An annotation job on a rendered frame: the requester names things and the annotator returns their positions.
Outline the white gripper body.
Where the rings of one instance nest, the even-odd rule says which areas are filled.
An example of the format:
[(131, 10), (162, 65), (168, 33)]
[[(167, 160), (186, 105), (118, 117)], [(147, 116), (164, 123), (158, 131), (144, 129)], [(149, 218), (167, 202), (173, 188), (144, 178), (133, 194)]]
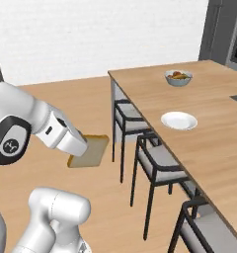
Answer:
[(69, 129), (56, 145), (56, 148), (74, 156), (82, 156), (88, 148), (87, 142), (81, 137), (78, 129)]

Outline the slice of toast bread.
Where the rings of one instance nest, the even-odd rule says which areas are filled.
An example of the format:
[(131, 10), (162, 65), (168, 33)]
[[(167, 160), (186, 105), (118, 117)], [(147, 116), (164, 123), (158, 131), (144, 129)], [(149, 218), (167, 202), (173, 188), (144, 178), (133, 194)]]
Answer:
[(78, 157), (70, 155), (67, 161), (69, 168), (97, 167), (101, 164), (103, 155), (109, 144), (109, 137), (103, 135), (86, 135), (88, 148), (85, 153)]

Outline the white plate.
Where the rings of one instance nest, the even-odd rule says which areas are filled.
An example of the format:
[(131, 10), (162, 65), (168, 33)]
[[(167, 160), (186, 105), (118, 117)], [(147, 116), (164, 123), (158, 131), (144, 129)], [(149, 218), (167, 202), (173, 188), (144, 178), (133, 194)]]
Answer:
[(198, 125), (198, 120), (184, 112), (168, 112), (161, 117), (161, 123), (176, 130), (190, 130)]

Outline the black chair with grey seat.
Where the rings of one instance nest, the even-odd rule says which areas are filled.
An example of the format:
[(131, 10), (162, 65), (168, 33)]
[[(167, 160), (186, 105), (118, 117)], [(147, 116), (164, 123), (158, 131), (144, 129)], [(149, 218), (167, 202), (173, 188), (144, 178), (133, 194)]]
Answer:
[(189, 253), (237, 253), (237, 238), (216, 212), (200, 217), (189, 213), (189, 208), (206, 205), (203, 197), (182, 204), (168, 253), (174, 253), (179, 238)]
[(125, 138), (128, 135), (149, 133), (151, 128), (127, 99), (115, 100), (113, 113), (113, 143), (116, 143), (116, 126), (121, 131), (119, 180), (123, 182)]
[(143, 231), (143, 239), (146, 240), (155, 189), (160, 186), (167, 186), (168, 194), (171, 195), (173, 193), (173, 185), (179, 184), (190, 199), (194, 197), (195, 190), (189, 187), (189, 176), (161, 140), (154, 133), (146, 133), (139, 135), (136, 141), (130, 193), (131, 206), (133, 206), (134, 201), (138, 164), (141, 165), (148, 181), (150, 182)]

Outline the grey bowl with fruit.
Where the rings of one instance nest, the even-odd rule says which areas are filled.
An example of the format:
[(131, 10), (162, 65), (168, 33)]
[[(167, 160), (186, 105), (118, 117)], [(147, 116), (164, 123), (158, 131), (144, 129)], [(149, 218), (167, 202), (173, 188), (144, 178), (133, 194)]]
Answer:
[(185, 70), (168, 70), (165, 72), (167, 82), (175, 87), (182, 87), (190, 83), (193, 75)]

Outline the grey tall cupboard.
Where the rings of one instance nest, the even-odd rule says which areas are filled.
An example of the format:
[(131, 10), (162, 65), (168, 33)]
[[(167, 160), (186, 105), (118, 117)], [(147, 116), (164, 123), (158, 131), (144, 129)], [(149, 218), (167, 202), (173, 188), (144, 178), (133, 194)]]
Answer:
[(208, 0), (199, 60), (224, 65), (237, 21), (237, 0)]

